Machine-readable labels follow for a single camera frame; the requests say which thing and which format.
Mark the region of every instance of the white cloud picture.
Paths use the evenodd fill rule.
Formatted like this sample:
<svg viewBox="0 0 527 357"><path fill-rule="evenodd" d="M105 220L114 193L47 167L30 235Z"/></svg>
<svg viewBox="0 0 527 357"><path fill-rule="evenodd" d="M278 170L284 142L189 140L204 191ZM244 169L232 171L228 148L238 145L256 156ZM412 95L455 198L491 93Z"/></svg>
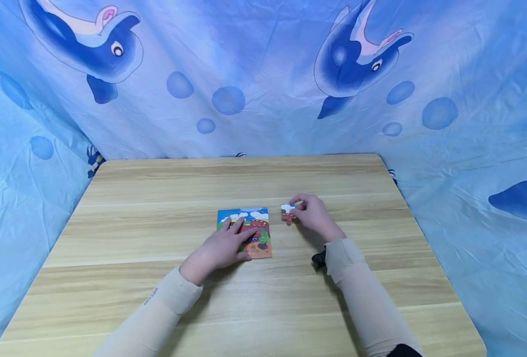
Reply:
<svg viewBox="0 0 527 357"><path fill-rule="evenodd" d="M255 211L255 212L250 212L249 215L255 219L269 219L269 214L267 213L259 213Z"/></svg>
<svg viewBox="0 0 527 357"><path fill-rule="evenodd" d="M286 203L286 204L282 204L282 205L281 205L281 209L282 209L282 210L285 210L286 213L289 213L289 211L291 211L292 209L294 209L294 207L291 206L290 204Z"/></svg>
<svg viewBox="0 0 527 357"><path fill-rule="evenodd" d="M220 220L220 222L225 222L226 219L228 218L231 218L232 222L233 221L237 221L238 218L240 217L247 217L247 212L242 212L240 214L232 214L232 215L229 215L228 217L224 217Z"/></svg>

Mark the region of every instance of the puzzle piece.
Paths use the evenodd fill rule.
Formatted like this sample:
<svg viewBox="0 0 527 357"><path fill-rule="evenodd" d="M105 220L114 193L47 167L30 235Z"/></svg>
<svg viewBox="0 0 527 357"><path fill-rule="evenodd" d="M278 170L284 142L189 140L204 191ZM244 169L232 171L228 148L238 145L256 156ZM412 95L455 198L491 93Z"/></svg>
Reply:
<svg viewBox="0 0 527 357"><path fill-rule="evenodd" d="M296 219L296 217L291 214L291 210L294 210L294 203L286 203L281 205L281 219L285 221L287 225L290 225L291 222Z"/></svg>

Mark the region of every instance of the hand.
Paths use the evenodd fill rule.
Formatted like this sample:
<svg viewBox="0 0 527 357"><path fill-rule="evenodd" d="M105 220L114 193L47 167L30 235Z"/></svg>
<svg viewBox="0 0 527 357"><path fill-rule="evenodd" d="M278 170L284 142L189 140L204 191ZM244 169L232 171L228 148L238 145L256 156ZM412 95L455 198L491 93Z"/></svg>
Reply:
<svg viewBox="0 0 527 357"><path fill-rule="evenodd" d="M291 214L297 217L302 225L319 233L326 243L347 237L341 227L333 221L322 199L315 195L298 194L289 201L297 202L301 203L291 210Z"/></svg>
<svg viewBox="0 0 527 357"><path fill-rule="evenodd" d="M238 252L240 245L257 232L252 228L240 234L237 234L244 218L239 218L232 226L231 219L228 218L221 228L211 236L180 266L180 274L189 282L200 286L204 279L212 271L225 268L231 264L251 260L251 256L246 251Z"/></svg>

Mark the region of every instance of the sleeve cuff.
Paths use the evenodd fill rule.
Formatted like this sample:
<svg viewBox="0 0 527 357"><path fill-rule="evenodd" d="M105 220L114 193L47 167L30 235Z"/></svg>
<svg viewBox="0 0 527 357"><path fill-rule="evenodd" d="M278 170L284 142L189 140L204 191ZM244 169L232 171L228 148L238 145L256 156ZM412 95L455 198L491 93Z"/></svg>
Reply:
<svg viewBox="0 0 527 357"><path fill-rule="evenodd" d="M180 274L180 266L158 283L153 294L158 295L177 315L184 315L198 301L203 286L196 286Z"/></svg>
<svg viewBox="0 0 527 357"><path fill-rule="evenodd" d="M354 240L338 239L325 245L327 255L327 274L331 275L335 284L342 280L343 270L357 262L365 263L364 255Z"/></svg>

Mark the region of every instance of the dolphin eye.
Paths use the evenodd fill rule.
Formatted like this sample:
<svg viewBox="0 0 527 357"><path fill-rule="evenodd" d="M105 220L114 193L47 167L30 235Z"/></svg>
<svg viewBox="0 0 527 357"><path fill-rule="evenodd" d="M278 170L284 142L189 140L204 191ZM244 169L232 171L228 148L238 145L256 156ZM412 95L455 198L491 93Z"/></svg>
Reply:
<svg viewBox="0 0 527 357"><path fill-rule="evenodd" d="M372 71L376 72L382 65L382 59L377 60L375 63L372 64Z"/></svg>
<svg viewBox="0 0 527 357"><path fill-rule="evenodd" d="M120 57L124 53L124 49L122 48L122 45L119 44L118 41L114 41L113 44L111 45L111 52L113 52L115 56Z"/></svg>

